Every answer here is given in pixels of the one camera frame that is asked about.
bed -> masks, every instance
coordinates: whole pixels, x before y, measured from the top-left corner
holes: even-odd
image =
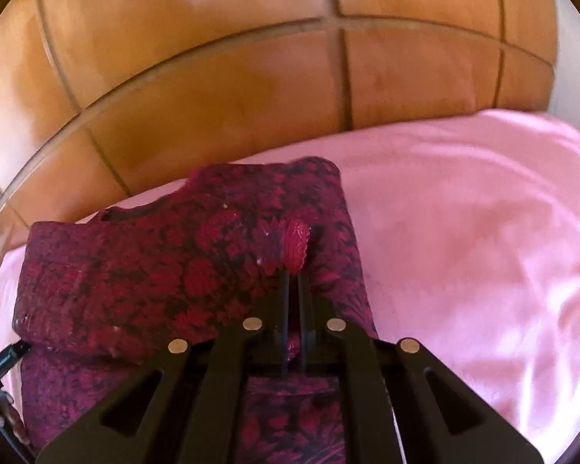
[[[307,155],[341,170],[381,339],[421,340],[556,462],[580,432],[580,132],[547,115],[484,111],[239,162]],[[0,268],[0,350],[17,339],[24,254],[9,252]],[[17,369],[5,386],[20,405]]]

metal rivet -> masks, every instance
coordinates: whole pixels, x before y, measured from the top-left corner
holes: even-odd
[[[182,354],[187,350],[188,347],[189,344],[187,343],[186,340],[183,340],[182,338],[177,338],[172,340],[168,344],[167,350],[170,351],[172,354]]]
[[[243,321],[243,328],[247,331],[258,331],[262,327],[262,319],[259,317],[248,317]]]
[[[334,317],[326,322],[326,327],[331,331],[344,331],[346,329],[346,321]]]
[[[399,348],[408,354],[416,354],[419,352],[421,345],[414,338],[405,338],[399,344]]]

